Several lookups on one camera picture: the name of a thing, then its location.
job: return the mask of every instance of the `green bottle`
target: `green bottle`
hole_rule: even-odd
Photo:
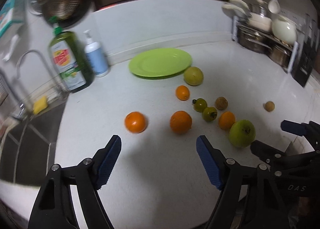
[[[57,24],[54,27],[55,38],[49,44],[53,63],[72,93],[83,90],[92,83],[94,78],[84,51],[79,46],[74,32],[63,32]]]

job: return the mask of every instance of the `bottle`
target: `bottle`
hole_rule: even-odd
[[[101,50],[101,45],[94,42],[90,35],[90,30],[84,31],[87,45],[84,48],[85,55],[90,62],[92,70],[97,77],[103,77],[108,73],[109,65]]]
[[[49,53],[52,55],[53,63],[61,79],[72,93],[83,90],[94,79],[84,51],[79,46],[74,32],[63,32],[56,23],[53,26],[55,37],[49,44]]]

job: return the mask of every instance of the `green plate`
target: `green plate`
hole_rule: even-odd
[[[132,58],[129,70],[142,77],[163,77],[177,74],[192,63],[191,55],[175,48],[158,48]]]

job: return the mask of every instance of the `sink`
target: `sink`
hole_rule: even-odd
[[[41,186],[54,164],[56,142],[65,100],[14,127],[5,138],[0,158],[0,179],[15,184]]]

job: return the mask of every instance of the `blue gripper pad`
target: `blue gripper pad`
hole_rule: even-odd
[[[97,179],[97,182],[95,183],[95,188],[97,190],[100,189],[103,185],[105,185],[108,182],[108,179],[113,170],[113,167],[116,164],[120,151],[121,151],[121,139],[119,136],[116,136],[116,139],[111,145],[109,152],[106,154],[106,157],[104,158],[104,160],[102,161],[101,165],[98,168],[98,179]]]
[[[300,137],[307,134],[307,130],[303,125],[296,122],[286,121],[286,120],[281,122],[281,129],[283,131],[292,133]]]
[[[196,149],[198,155],[201,159],[202,165],[207,173],[207,176],[210,180],[210,183],[218,190],[222,190],[223,182],[220,179],[220,170],[216,162],[214,161],[212,155],[210,154],[208,148],[206,147],[204,141],[202,140],[201,136],[197,138],[196,141]]]

